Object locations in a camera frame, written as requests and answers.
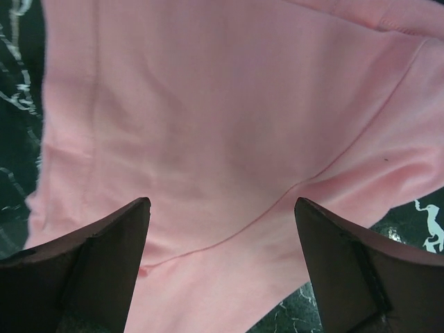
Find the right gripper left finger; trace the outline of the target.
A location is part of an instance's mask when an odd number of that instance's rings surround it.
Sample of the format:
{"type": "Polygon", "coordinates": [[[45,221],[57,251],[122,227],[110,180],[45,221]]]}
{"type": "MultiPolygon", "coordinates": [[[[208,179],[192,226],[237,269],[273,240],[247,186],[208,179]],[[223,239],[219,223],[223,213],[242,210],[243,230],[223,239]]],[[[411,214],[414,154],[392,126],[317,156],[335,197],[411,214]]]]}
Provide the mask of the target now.
{"type": "Polygon", "coordinates": [[[151,202],[1,260],[1,331],[63,332],[62,320],[125,330],[151,202]]]}

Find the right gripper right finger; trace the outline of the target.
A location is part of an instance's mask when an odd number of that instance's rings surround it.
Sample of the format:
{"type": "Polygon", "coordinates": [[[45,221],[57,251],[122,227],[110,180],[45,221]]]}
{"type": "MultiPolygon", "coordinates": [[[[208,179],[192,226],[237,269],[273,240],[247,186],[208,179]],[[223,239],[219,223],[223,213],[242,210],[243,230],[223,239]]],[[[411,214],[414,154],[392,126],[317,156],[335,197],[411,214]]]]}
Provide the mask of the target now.
{"type": "Polygon", "coordinates": [[[443,256],[299,198],[295,219],[325,332],[442,332],[443,256]]]}

